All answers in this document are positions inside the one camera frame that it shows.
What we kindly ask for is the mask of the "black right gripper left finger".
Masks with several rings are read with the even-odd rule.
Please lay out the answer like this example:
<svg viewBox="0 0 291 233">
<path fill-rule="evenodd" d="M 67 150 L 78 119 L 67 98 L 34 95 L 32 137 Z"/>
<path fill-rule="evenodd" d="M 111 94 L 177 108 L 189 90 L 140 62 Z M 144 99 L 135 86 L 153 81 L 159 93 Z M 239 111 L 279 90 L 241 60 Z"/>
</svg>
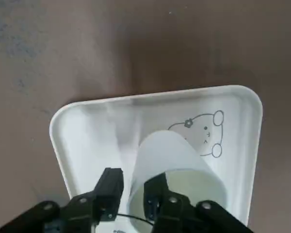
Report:
<svg viewBox="0 0 291 233">
<path fill-rule="evenodd" d="M 0 233 L 93 233 L 101 222 L 115 221 L 124 189 L 120 168 L 106 168 L 94 190 L 61 207 L 43 201 L 0 227 Z"/>
</svg>

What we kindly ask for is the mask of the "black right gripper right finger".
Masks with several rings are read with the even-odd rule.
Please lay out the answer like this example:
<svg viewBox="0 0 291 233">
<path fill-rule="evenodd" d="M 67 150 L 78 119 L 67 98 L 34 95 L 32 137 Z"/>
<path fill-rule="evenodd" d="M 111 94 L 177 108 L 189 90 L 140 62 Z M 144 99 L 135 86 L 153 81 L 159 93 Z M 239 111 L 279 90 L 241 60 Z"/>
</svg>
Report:
<svg viewBox="0 0 291 233">
<path fill-rule="evenodd" d="M 191 205 L 187 196 L 169 190 L 164 173 L 144 184 L 144 215 L 153 233 L 251 233 L 218 203 Z"/>
</svg>

